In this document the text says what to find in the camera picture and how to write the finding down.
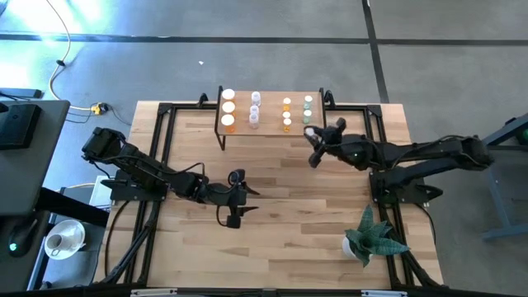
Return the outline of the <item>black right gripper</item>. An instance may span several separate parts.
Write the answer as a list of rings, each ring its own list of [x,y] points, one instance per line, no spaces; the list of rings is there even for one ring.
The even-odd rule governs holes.
[[[358,170],[366,170],[373,157],[374,149],[364,135],[343,134],[347,127],[344,118],[339,118],[335,125],[319,128],[315,125],[309,127],[314,129],[317,138],[307,138],[313,147],[309,157],[309,165],[316,168],[322,161],[325,153],[347,163]]]

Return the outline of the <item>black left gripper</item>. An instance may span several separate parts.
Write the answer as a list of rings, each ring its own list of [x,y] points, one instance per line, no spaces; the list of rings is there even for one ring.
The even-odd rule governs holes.
[[[260,195],[258,191],[245,184],[244,180],[245,171],[243,169],[235,169],[228,175],[229,184],[227,186],[221,183],[210,183],[205,187],[207,203],[216,206],[215,216],[222,227],[239,229],[242,217],[239,207],[246,204],[247,193]],[[222,223],[219,219],[221,207],[227,207],[230,211],[225,223]],[[243,207],[243,213],[246,214],[251,210],[257,209],[259,209],[258,206]]]

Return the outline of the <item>green plant white pot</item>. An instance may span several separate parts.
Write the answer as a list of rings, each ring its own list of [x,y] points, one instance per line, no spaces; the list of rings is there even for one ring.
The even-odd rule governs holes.
[[[408,252],[410,248],[389,238],[393,229],[386,220],[376,223],[371,205],[367,205],[356,229],[347,229],[342,240],[342,251],[349,257],[361,262],[363,267],[370,264],[373,255],[393,256]]]

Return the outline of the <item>white floor box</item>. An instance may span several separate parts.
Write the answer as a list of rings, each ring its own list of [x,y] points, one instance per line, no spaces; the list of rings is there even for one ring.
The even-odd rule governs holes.
[[[106,176],[97,176],[92,189],[89,205],[109,211],[114,202],[111,200],[111,188],[102,184],[102,181],[106,179]]]

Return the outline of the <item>white cup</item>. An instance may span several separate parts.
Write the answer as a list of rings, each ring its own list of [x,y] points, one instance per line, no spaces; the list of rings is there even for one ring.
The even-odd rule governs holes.
[[[70,247],[69,240],[62,234],[53,234],[47,238],[46,247],[52,254],[58,254]]]

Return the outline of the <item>dark grey desk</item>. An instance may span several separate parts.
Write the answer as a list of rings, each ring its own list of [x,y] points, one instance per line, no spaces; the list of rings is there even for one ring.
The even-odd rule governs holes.
[[[34,101],[40,108],[27,148],[0,150],[0,216],[33,210],[69,109],[68,101]]]

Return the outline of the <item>black mouse green light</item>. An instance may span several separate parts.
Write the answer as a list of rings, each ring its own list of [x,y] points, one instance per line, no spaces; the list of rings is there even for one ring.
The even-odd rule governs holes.
[[[31,248],[38,219],[27,218],[16,225],[8,238],[8,253],[11,257],[22,257]]]

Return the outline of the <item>black desk device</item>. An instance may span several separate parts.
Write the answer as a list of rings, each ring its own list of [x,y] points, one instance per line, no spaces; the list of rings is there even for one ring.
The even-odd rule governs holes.
[[[27,149],[41,112],[35,104],[0,107],[0,150]]]

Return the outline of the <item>flat black desk item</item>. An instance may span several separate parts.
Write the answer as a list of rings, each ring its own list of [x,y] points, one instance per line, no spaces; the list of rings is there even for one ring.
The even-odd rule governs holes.
[[[28,88],[3,88],[0,87],[0,94],[9,97],[35,98],[41,99],[43,92],[39,89]]]

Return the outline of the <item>wooden shelf black metal frame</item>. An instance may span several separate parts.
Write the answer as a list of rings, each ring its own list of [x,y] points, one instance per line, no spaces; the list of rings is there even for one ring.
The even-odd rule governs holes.
[[[222,105],[225,102],[221,97],[221,92],[225,88],[219,87],[218,105],[215,112],[214,133],[219,142],[219,146],[225,149],[226,138],[229,136],[271,136],[271,137],[294,137],[303,134],[306,124],[303,122],[304,97],[313,98],[311,104],[312,117],[308,125],[326,125],[325,103],[323,101],[324,91],[317,92],[278,92],[278,91],[235,91],[234,111],[235,131],[232,134],[226,134],[220,119],[226,115],[222,111]],[[251,94],[260,92],[262,103],[259,106],[259,127],[252,129],[248,122],[250,107],[252,106]],[[290,98],[291,126],[290,131],[283,130],[283,99]]]

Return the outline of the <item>white frame label strip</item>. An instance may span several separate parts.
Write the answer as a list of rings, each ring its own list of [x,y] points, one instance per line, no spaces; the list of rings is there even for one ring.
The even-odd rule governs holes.
[[[172,288],[137,289],[130,292],[130,297],[174,297],[177,290]]]

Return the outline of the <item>blue metal frame table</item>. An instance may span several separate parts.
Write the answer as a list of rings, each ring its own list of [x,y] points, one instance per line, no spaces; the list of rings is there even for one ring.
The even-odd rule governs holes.
[[[526,141],[526,145],[519,144],[502,146],[502,143],[515,138],[518,134],[523,134],[525,130],[528,130],[528,113],[519,117],[511,118],[503,127],[485,137],[483,141],[490,149],[528,152],[528,140]],[[501,186],[503,186],[504,183],[498,178],[497,171],[494,167],[490,167],[486,171],[486,177],[488,179],[488,189],[501,226],[482,233],[482,240],[492,240],[528,234],[528,223],[516,224],[514,222],[512,201],[507,201],[503,197]]]

